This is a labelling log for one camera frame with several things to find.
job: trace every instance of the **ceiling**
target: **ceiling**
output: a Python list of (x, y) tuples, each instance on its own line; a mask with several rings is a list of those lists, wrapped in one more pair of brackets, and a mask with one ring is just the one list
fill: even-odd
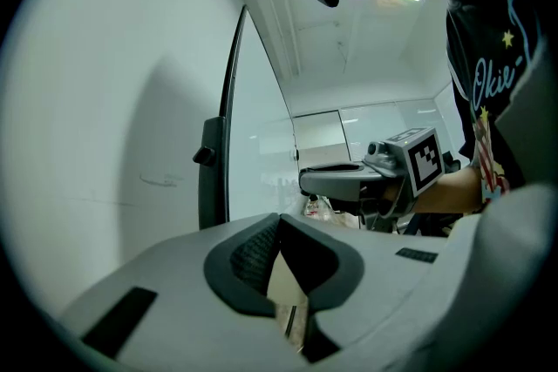
[(345, 83), (373, 81), (362, 67), (394, 61), (410, 67), (433, 96), (445, 84), (432, 77), (447, 80), (439, 72), (446, 0), (342, 0), (333, 9), (317, 0), (244, 2), (283, 86), (309, 78), (327, 84), (342, 75)]

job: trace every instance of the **yellow star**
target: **yellow star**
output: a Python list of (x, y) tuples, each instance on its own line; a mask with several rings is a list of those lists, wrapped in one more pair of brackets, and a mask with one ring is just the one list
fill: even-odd
[(504, 38), (502, 39), (502, 42), (506, 43), (506, 49), (507, 49), (507, 47), (512, 46), (512, 39), (513, 38), (514, 38), (514, 35), (512, 34), (512, 32), (510, 30), (508, 30), (504, 33)]
[(482, 119), (483, 123), (488, 122), (488, 110), (485, 107), (480, 107), (480, 119)]

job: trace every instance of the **black rectangular strip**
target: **black rectangular strip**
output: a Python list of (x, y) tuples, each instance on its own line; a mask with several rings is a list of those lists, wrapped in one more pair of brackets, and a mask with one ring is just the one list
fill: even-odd
[(421, 262), (434, 263), (438, 255), (428, 251), (413, 250), (411, 248), (401, 248), (396, 255), (406, 257), (407, 259), (420, 260)]
[(85, 344), (114, 358), (130, 337), (157, 294), (134, 287), (82, 338)]

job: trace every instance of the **black t-shirt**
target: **black t-shirt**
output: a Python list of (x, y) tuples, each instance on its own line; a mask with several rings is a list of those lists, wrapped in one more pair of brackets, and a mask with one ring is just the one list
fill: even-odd
[(524, 183), (494, 120), (545, 33), (545, 0), (449, 0), (447, 52), (466, 144), (482, 177), (483, 202)]

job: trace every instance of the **forearm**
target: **forearm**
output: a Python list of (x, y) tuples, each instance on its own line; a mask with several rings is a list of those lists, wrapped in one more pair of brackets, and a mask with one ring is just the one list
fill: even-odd
[(466, 167), (442, 176), (419, 195), (414, 213), (472, 213), (482, 205), (480, 170)]

